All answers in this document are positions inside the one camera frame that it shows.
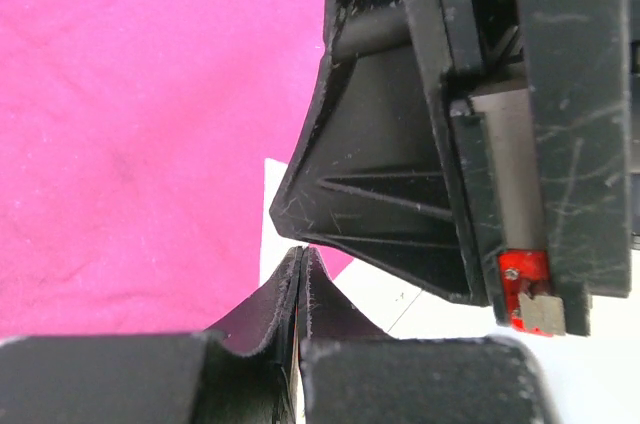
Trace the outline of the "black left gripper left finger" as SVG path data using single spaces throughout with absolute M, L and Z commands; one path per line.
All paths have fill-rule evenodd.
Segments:
M 13 337 L 4 423 L 292 423 L 305 251 L 212 326 L 185 333 Z

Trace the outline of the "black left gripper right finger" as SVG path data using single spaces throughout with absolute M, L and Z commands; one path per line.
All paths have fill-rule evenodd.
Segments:
M 502 336 L 397 339 L 304 250 L 299 365 L 309 423 L 555 423 L 533 354 Z

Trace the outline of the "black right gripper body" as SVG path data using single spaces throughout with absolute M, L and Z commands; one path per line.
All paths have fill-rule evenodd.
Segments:
M 446 0 L 404 0 L 465 271 L 499 323 L 588 336 L 631 289 L 630 0 L 515 0 L 523 62 L 484 83 Z

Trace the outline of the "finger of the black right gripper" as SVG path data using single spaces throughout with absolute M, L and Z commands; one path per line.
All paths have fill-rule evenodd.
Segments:
M 277 232 L 456 304 L 489 302 L 445 113 L 440 0 L 325 0 L 324 53 L 270 208 Z

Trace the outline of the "white green suture packet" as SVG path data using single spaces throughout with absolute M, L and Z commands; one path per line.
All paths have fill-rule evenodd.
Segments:
M 639 282 L 626 299 L 592 300 L 588 337 L 541 337 L 498 325 L 489 308 L 451 304 L 339 251 L 320 251 L 351 302 L 395 338 L 501 336 L 526 345 L 541 364 L 565 423 L 639 420 Z

